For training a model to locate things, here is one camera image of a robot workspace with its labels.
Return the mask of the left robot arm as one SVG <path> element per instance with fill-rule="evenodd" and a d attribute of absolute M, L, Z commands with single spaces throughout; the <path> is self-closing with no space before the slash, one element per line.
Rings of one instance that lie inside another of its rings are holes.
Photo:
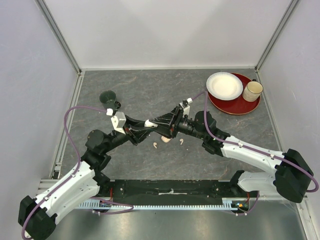
<path fill-rule="evenodd" d="M 110 191 L 110 179 L 102 173 L 111 157 L 107 154 L 130 141 L 142 142 L 159 124 L 152 120 L 135 120 L 122 114 L 111 118 L 113 131 L 89 133 L 84 155 L 78 155 L 76 165 L 57 183 L 36 197 L 26 196 L 19 206 L 18 223 L 24 240 L 45 240 L 60 221 L 85 200 Z"/>

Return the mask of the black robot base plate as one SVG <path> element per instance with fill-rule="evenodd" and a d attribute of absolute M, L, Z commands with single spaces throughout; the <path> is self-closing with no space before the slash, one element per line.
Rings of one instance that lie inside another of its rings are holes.
<path fill-rule="evenodd" d="M 221 205 L 223 198 L 254 199 L 257 194 L 219 180 L 116 179 L 102 186 L 96 196 L 135 206 L 194 206 Z"/>

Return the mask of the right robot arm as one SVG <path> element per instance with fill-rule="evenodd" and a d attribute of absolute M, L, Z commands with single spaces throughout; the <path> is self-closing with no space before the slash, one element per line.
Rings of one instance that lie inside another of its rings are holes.
<path fill-rule="evenodd" d="M 259 168 L 261 172 L 238 170 L 230 180 L 229 191 L 235 197 L 245 192 L 278 193 L 283 198 L 301 203 L 314 174 L 302 157 L 294 150 L 269 150 L 249 144 L 221 131 L 208 111 L 199 111 L 194 119 L 188 118 L 188 109 L 180 105 L 171 112 L 147 120 L 144 125 L 172 139 L 178 133 L 203 140 L 202 147 L 213 155 L 236 159 Z"/>

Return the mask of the white earbud charging case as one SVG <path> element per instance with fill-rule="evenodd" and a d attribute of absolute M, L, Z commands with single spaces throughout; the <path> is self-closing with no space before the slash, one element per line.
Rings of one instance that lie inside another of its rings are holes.
<path fill-rule="evenodd" d="M 151 128 L 151 127 L 157 128 L 158 127 L 158 125 L 156 123 L 151 122 L 149 119 L 147 119 L 144 122 L 144 126 L 147 127 L 147 128 Z"/>

